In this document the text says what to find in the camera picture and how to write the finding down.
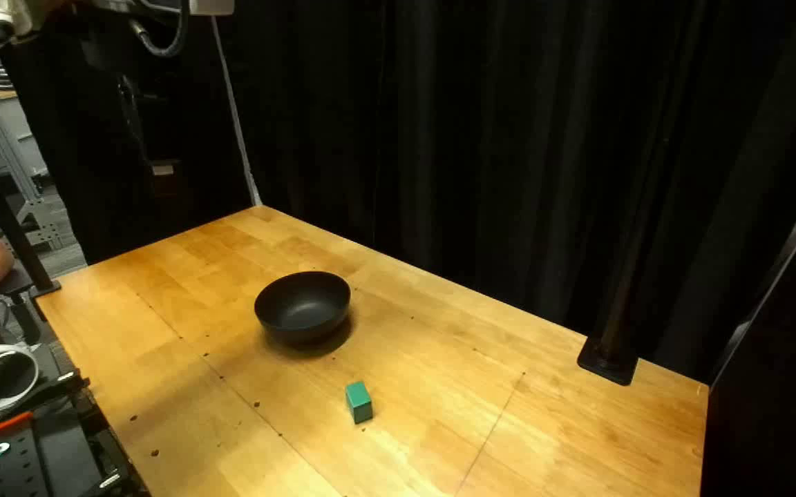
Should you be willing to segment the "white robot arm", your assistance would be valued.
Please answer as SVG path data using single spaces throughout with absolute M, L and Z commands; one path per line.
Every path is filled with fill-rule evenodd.
M 31 43 L 46 18 L 71 5 L 125 18 L 150 55 L 175 58 L 194 18 L 231 18 L 238 0 L 0 0 L 0 47 Z

